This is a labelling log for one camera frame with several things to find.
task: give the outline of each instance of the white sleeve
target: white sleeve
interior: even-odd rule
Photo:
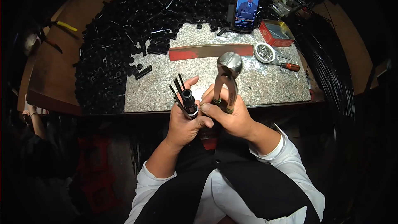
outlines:
[[[325,197],[312,185],[296,146],[289,140],[285,132],[277,125],[276,127],[281,133],[281,140],[272,152],[264,156],[259,155],[255,148],[249,144],[250,152],[257,157],[258,161],[270,163],[292,179],[308,196],[319,219],[322,221]]]
[[[146,167],[146,161],[142,166],[140,173],[137,175],[137,189],[135,190],[136,195],[132,201],[132,210],[130,211],[129,217],[125,221],[125,224],[132,224],[138,218],[144,205],[149,199],[155,194],[158,188],[165,182],[177,176],[177,173],[168,178],[157,178]]]

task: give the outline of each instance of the granite slab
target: granite slab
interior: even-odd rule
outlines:
[[[256,45],[264,42],[258,29],[251,34],[227,32],[217,37],[211,32],[208,23],[202,24],[198,30],[195,24],[185,23],[180,29],[176,40],[170,40],[170,47],[182,47],[215,43],[249,43]],[[302,68],[296,47],[276,47],[276,61],[298,64]],[[134,64],[141,63],[144,68],[152,65],[152,72],[138,81],[134,76],[127,78],[125,95],[125,112],[169,111],[173,105],[172,92],[168,87],[178,73],[184,80],[199,76],[199,81],[191,90],[195,99],[215,81],[217,57],[196,58],[171,62],[167,55],[142,54],[135,55]],[[238,93],[248,107],[287,102],[309,101],[308,83],[305,71],[293,72],[275,65],[266,65],[254,57],[242,57],[243,69],[236,79]]]

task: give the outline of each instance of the smartphone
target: smartphone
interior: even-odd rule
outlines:
[[[236,0],[234,20],[231,29],[244,32],[252,32],[254,29],[254,19],[258,12],[258,2],[260,0]]]

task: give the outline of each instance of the screwdriver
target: screwdriver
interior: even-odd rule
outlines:
[[[283,68],[289,69],[291,71],[299,71],[300,70],[300,66],[299,65],[291,64],[291,63],[270,62],[268,64],[272,64],[272,65],[276,65],[276,66],[279,66],[279,67],[283,67]]]

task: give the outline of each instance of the man on screen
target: man on screen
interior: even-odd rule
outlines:
[[[257,5],[253,3],[253,0],[247,0],[240,4],[236,10],[236,15],[242,16],[243,18],[252,19],[254,13],[257,11]]]

